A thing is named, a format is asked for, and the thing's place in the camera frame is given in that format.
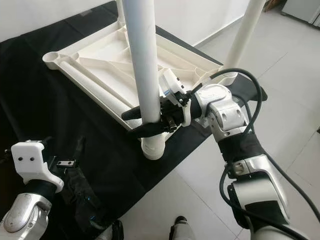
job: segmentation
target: white plastic tray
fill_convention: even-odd
[[[221,67],[160,35],[156,44],[159,76],[170,68],[186,90]],[[115,22],[64,49],[46,53],[42,60],[65,74],[126,129],[142,124],[141,119],[121,119],[123,112],[139,105],[125,26]]]

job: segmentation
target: white pipe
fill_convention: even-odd
[[[122,5],[122,0],[116,0],[116,8],[118,11],[118,22],[121,27],[126,25],[126,20],[125,20],[125,14],[124,14],[124,7]]]
[[[242,18],[241,26],[235,36],[233,44],[226,57],[224,65],[221,67],[221,70],[238,67],[240,59],[257,25],[258,19],[265,3],[266,0],[250,0],[245,14]],[[220,78],[221,81],[219,83],[225,86],[230,85],[233,83],[236,76],[237,73],[235,72],[223,74]]]
[[[122,0],[142,123],[160,120],[155,6],[153,0]],[[150,160],[165,150],[163,134],[143,138],[141,148]]]

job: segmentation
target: electrical wire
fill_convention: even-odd
[[[239,95],[234,94],[234,96],[238,99],[240,99],[245,106],[245,109],[247,111],[248,114],[248,118],[249,118],[249,123],[246,126],[244,132],[242,134],[247,134],[249,132],[249,130],[251,129],[252,132],[254,133],[254,122],[256,121],[260,109],[261,109],[261,105],[262,105],[262,91],[261,91],[261,87],[260,84],[258,82],[258,80],[247,70],[241,69],[241,68],[226,68],[223,69],[221,71],[218,71],[216,73],[214,73],[213,75],[210,76],[211,79],[214,79],[222,74],[226,74],[226,73],[241,73],[244,74],[245,76],[247,76],[249,79],[251,79],[251,81],[253,82],[255,88],[256,88],[256,92],[257,92],[257,105],[254,111],[253,116],[251,117],[251,111],[250,108],[248,106],[248,103]],[[320,213],[317,209],[317,207],[315,206],[315,204],[312,202],[312,200],[309,198],[309,196],[285,173],[285,171],[283,171],[283,169],[277,164],[277,162],[267,153],[265,152],[266,156],[268,157],[268,159],[270,160],[270,162],[272,163],[272,165],[279,171],[279,173],[301,194],[301,196],[305,199],[305,201],[308,203],[308,205],[310,206],[310,208],[312,209],[313,213],[315,214],[317,220],[320,223]],[[237,209],[238,211],[242,212],[244,215],[248,216],[248,217],[252,217],[254,219],[257,219],[261,222],[265,222],[266,224],[275,227],[287,234],[289,234],[290,236],[298,239],[298,240],[307,240],[307,238],[305,238],[304,236],[302,236],[301,234],[299,234],[298,232],[292,230],[289,227],[286,227],[285,225],[282,224],[278,224],[276,222],[273,222],[272,220],[269,220],[267,218],[261,217],[253,212],[247,211],[245,209],[242,209],[240,206],[236,205],[234,202],[232,202],[230,199],[227,198],[227,196],[225,195],[224,192],[224,182],[225,182],[225,178],[227,176],[227,172],[228,169],[227,167],[225,167],[221,179],[220,179],[220,183],[219,183],[219,190],[220,190],[220,194],[221,197],[223,198],[223,200],[232,208]]]
[[[258,80],[255,78],[255,76],[253,76],[250,72],[248,72],[247,70],[244,70],[242,68],[226,68],[223,70],[220,70],[216,73],[214,73],[213,75],[210,76],[211,79],[214,79],[220,75],[226,74],[226,73],[240,73],[243,74],[245,76],[247,76],[254,84],[255,89],[256,89],[256,96],[257,96],[257,104],[255,107],[255,111],[253,113],[252,119],[251,121],[248,123],[248,125],[246,126],[245,130],[243,131],[243,134],[247,134],[249,132],[250,129],[252,129],[252,126],[254,125],[260,109],[261,109],[261,105],[262,105],[262,91],[261,91],[261,87],[260,84],[258,82]]]
[[[224,191],[224,183],[225,183],[225,179],[227,176],[227,172],[228,172],[228,169],[227,169],[227,167],[225,167],[224,171],[222,173],[221,179],[220,179],[219,190],[220,190],[221,197],[230,207],[232,207],[233,209],[236,209],[237,211],[242,212],[244,215],[247,215],[248,217],[254,218],[254,219],[259,220],[261,222],[264,222],[274,228],[277,228],[277,229],[285,232],[286,234],[294,237],[297,240],[308,240],[306,237],[302,236],[301,234],[292,230],[291,228],[289,228],[285,225],[282,225],[282,224],[278,224],[272,220],[269,220],[265,217],[259,216],[253,212],[244,210],[243,208],[241,208],[238,205],[236,205],[235,203],[233,203],[230,199],[228,199],[227,196],[225,195],[225,191]]]

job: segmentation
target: cable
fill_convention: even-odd
[[[233,96],[233,97],[236,97],[236,98],[239,99],[241,102],[243,102],[244,107],[245,107],[245,110],[246,110],[246,114],[248,115],[249,122],[251,122],[251,120],[252,120],[252,115],[251,115],[250,107],[249,107],[247,101],[244,100],[244,98],[243,98],[242,96],[238,95],[238,94],[232,94],[232,96]],[[256,133],[256,132],[255,132],[255,128],[254,128],[253,125],[252,125],[251,130],[252,130],[252,133],[253,133],[253,134]]]
[[[228,169],[227,167],[224,168],[224,171],[222,173],[222,176],[221,176],[221,179],[220,179],[220,183],[219,183],[219,190],[220,190],[220,194],[221,194],[221,197],[223,198],[223,200],[233,209],[236,209],[240,212],[242,212],[244,215],[248,216],[248,217],[251,217],[251,218],[254,218],[256,220],[259,220],[261,222],[264,222],[274,228],[277,228],[283,232],[285,232],[286,234],[296,238],[297,240],[308,240],[307,238],[305,238],[304,236],[302,236],[301,234],[299,234],[298,232],[292,230],[291,228],[285,226],[285,225],[282,225],[282,224],[278,224],[276,222],[273,222],[272,220],[269,220],[265,217],[262,217],[262,216],[259,216],[253,212],[250,212],[250,211],[247,211],[247,210],[244,210],[242,209],[241,207],[239,207],[238,205],[234,204],[230,199],[227,198],[227,196],[225,195],[225,192],[224,192],[224,183],[225,183],[225,179],[226,179],[226,176],[227,176],[227,172],[228,172]]]
[[[216,73],[214,73],[213,75],[210,76],[211,79],[214,79],[222,74],[226,74],[226,73],[240,73],[240,74],[244,74],[245,76],[247,76],[254,84],[255,89],[256,89],[256,94],[257,94],[257,104],[256,104],[256,108],[255,111],[253,113],[252,119],[251,121],[248,123],[248,125],[246,126],[245,130],[243,131],[243,134],[247,134],[249,132],[250,129],[252,129],[258,115],[261,109],[261,105],[262,105],[262,91],[261,91],[261,87],[260,84],[258,82],[258,80],[255,78],[255,76],[253,76],[250,72],[248,72],[247,70],[244,70],[242,68],[226,68],[223,70],[220,70]]]
[[[281,175],[295,188],[295,190],[297,190],[298,193],[300,193],[300,195],[308,203],[308,205],[310,206],[314,215],[320,223],[320,212],[317,209],[316,205],[312,202],[310,197],[285,173],[285,171],[276,163],[276,161],[267,152],[265,153],[265,155],[268,157],[272,165],[279,171],[279,173],[281,173]]]

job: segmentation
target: floor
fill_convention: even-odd
[[[224,62],[238,28],[234,24],[199,49]],[[262,146],[320,207],[320,30],[279,9],[262,13],[240,67],[257,76],[268,94],[255,124]],[[125,239],[167,240],[174,219],[184,215],[198,240],[249,240],[220,197],[223,167],[209,137],[121,218]],[[309,207],[283,178],[281,183],[292,225],[320,239]]]

